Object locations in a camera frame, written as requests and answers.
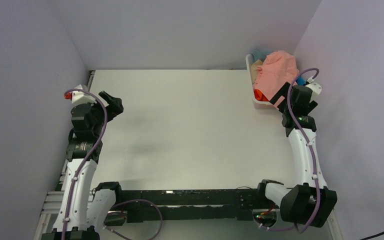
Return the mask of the pink t shirt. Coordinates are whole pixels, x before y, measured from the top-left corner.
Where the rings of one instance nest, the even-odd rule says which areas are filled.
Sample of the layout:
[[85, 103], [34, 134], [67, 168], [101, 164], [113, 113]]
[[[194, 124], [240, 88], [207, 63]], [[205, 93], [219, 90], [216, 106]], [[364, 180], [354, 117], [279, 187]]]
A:
[[299, 74], [296, 58], [286, 51], [279, 50], [267, 55], [256, 66], [257, 76], [253, 83], [253, 93], [257, 101], [268, 102], [285, 83], [291, 83]]

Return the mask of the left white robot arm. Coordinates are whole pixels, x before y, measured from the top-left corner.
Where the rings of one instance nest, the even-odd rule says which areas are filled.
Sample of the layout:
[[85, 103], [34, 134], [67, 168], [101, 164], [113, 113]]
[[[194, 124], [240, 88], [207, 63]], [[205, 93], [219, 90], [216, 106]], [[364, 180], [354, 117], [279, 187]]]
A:
[[102, 150], [107, 123], [124, 111], [122, 100], [105, 91], [94, 95], [82, 85], [67, 90], [71, 101], [72, 129], [66, 148], [66, 180], [61, 206], [51, 232], [42, 240], [98, 240], [108, 211], [124, 203], [118, 182], [98, 185], [89, 203], [94, 173]]

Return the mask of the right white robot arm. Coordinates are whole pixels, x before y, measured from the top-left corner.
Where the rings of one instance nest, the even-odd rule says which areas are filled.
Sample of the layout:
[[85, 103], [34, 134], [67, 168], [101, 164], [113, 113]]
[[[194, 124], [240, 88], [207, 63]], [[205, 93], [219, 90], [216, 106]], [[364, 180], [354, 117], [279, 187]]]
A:
[[322, 91], [317, 82], [290, 86], [286, 82], [274, 96], [284, 99], [278, 105], [282, 126], [290, 143], [295, 167], [295, 186], [264, 179], [257, 187], [256, 203], [279, 207], [283, 221], [321, 228], [331, 214], [338, 197], [324, 179], [316, 146], [316, 122], [309, 114], [318, 105], [314, 100]]

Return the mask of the bright blue t shirt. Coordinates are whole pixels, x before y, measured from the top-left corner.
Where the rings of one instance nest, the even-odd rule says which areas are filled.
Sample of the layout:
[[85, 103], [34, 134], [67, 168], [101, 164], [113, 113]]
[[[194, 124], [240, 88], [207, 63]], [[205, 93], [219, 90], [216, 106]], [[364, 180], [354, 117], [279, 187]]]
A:
[[302, 78], [302, 77], [299, 77], [299, 78], [296, 80], [295, 83], [296, 83], [297, 85], [299, 85], [299, 86], [305, 86], [306, 83], [307, 83], [307, 80], [304, 79], [304, 78]]

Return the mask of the white plastic laundry basket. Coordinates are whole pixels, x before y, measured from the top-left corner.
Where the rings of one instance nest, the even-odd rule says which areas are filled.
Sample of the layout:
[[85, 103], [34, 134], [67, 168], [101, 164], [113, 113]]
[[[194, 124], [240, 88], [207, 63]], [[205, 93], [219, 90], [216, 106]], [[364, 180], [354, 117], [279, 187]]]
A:
[[285, 83], [283, 77], [284, 51], [275, 51], [267, 55], [266, 60], [259, 68], [259, 72], [255, 81], [252, 83], [254, 106], [259, 109], [264, 106], [268, 108], [278, 108], [282, 101], [277, 98], [277, 92], [282, 88]]

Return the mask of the beige t shirt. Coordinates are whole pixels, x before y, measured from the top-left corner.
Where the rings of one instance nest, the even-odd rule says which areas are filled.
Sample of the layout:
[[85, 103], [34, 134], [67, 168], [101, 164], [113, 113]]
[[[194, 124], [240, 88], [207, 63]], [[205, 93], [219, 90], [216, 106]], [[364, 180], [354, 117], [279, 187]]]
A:
[[253, 85], [257, 80], [257, 77], [258, 77], [259, 71], [261, 70], [262, 65], [263, 65], [263, 61], [261, 59], [258, 59], [250, 66], [250, 76], [251, 76], [251, 82]]

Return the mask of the grey blue t shirt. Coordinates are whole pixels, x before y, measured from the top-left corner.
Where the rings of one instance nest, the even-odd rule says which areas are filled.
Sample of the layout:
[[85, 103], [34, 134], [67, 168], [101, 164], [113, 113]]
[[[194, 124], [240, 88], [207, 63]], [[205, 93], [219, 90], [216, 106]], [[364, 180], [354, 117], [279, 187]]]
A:
[[270, 54], [270, 52], [267, 53], [266, 51], [260, 50], [258, 48], [254, 48], [251, 50], [251, 55], [253, 57], [254, 63], [258, 60], [264, 61], [268, 54]]

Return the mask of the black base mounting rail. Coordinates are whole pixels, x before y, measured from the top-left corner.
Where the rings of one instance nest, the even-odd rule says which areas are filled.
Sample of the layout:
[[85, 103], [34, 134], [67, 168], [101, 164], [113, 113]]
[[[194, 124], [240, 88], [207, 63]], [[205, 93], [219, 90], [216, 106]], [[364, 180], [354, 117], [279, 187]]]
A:
[[257, 189], [122, 190], [117, 206], [104, 220], [108, 226], [145, 221], [253, 221], [266, 227], [279, 219], [277, 206]]

